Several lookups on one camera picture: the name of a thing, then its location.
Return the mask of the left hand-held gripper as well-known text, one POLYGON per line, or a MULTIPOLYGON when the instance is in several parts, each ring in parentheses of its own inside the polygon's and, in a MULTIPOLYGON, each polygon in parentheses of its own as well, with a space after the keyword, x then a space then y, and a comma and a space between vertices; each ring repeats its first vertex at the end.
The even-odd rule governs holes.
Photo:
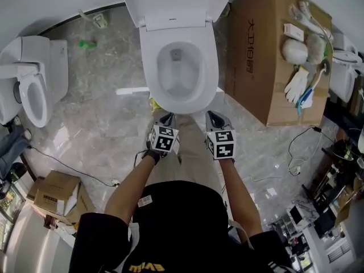
POLYGON ((179 136, 174 113, 167 113, 155 120, 146 130, 146 147, 161 153, 170 153, 179 136))

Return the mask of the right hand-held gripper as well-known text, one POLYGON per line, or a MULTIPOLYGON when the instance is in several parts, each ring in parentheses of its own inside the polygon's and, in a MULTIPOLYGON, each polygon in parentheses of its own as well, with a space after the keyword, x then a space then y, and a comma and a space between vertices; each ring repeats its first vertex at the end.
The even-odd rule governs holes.
POLYGON ((223 114, 209 110, 206 119, 206 146, 214 160, 234 159, 236 132, 230 119, 223 114))

